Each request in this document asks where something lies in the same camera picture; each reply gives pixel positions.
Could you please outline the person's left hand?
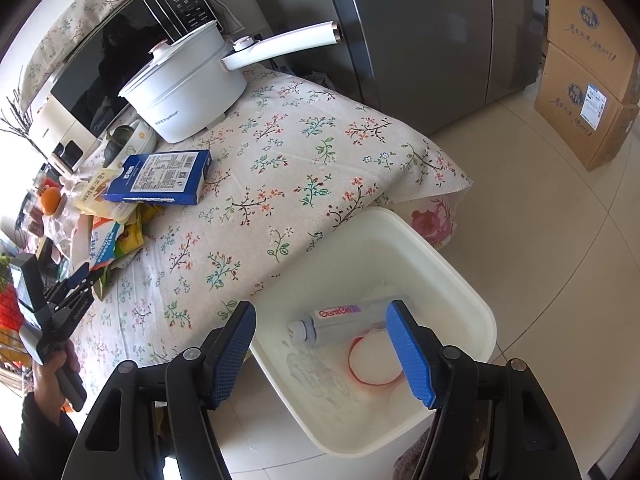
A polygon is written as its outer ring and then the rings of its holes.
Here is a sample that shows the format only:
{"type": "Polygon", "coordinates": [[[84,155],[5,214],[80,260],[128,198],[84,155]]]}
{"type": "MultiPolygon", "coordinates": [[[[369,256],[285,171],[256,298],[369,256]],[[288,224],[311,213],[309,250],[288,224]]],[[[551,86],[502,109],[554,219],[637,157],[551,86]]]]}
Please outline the person's left hand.
{"type": "Polygon", "coordinates": [[[43,416],[54,426],[60,424],[62,408],[66,397],[60,389],[56,372],[68,364],[75,372],[80,372],[80,364],[74,344],[68,340],[63,347],[50,353],[47,361],[34,363],[34,398],[43,416]]]}

